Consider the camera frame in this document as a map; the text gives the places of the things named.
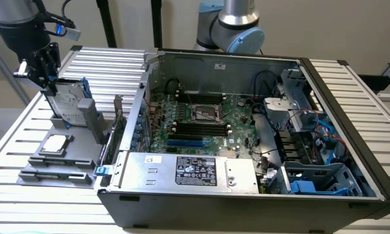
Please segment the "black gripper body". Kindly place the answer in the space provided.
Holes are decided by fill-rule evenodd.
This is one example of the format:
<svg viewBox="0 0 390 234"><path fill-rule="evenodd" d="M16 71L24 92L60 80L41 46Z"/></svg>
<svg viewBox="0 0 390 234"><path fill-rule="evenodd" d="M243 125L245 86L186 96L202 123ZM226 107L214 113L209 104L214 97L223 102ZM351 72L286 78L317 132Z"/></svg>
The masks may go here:
<svg viewBox="0 0 390 234"><path fill-rule="evenodd" d="M29 60L33 52L50 44L50 36L38 16L22 23L0 22L0 36L8 48L16 53L18 61Z"/></svg>

